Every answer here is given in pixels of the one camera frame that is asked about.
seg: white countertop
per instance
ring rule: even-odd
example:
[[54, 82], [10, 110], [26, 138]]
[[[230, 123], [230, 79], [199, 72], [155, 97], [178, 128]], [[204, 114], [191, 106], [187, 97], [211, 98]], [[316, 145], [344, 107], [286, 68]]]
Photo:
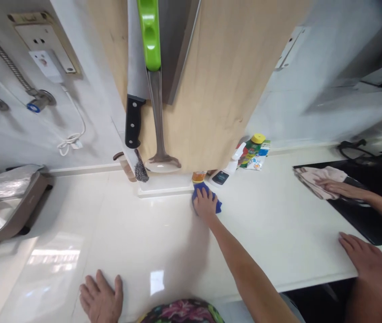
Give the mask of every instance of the white countertop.
[[[356, 275], [338, 232], [362, 236], [291, 168], [338, 159], [324, 147], [272, 155], [214, 189], [220, 219], [279, 292]], [[122, 276], [121, 322], [181, 297], [240, 299], [190, 195], [136, 192], [122, 171], [56, 178], [29, 235], [0, 244], [0, 323], [86, 322], [78, 287], [98, 268]]]

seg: black stovetop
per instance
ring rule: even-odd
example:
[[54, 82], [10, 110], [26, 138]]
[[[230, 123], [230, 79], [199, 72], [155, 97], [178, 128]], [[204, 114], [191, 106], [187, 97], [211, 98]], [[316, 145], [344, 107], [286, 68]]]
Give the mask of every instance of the black stovetop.
[[[331, 161], [294, 166], [294, 168], [324, 168], [326, 166], [343, 170], [349, 177], [382, 196], [382, 166], [359, 166], [351, 161]], [[372, 244], [382, 245], [382, 215], [375, 209], [349, 203], [343, 199], [328, 200], [328, 202]]]

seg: small jar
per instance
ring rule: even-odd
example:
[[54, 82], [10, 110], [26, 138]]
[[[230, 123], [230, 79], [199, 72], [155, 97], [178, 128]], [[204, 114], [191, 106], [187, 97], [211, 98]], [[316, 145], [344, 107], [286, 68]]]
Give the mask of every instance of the small jar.
[[207, 171], [199, 171], [192, 173], [192, 182], [194, 184], [198, 184], [204, 181], [204, 178], [206, 177]]

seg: black knife handle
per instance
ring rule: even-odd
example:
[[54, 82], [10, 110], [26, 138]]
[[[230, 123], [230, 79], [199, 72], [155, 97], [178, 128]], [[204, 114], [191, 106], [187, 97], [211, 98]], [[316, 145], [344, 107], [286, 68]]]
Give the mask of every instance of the black knife handle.
[[142, 123], [141, 108], [146, 103], [145, 99], [127, 95], [127, 114], [125, 124], [125, 145], [136, 149], [140, 146], [139, 134]]

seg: pink towel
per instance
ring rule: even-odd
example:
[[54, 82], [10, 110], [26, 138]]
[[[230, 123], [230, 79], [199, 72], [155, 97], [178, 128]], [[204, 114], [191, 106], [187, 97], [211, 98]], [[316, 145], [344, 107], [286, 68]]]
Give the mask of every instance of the pink towel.
[[301, 167], [294, 169], [294, 172], [297, 178], [322, 200], [337, 200], [339, 194], [326, 191], [315, 183], [316, 180], [332, 179], [336, 182], [343, 182], [348, 176], [344, 171], [331, 166], [323, 169]]

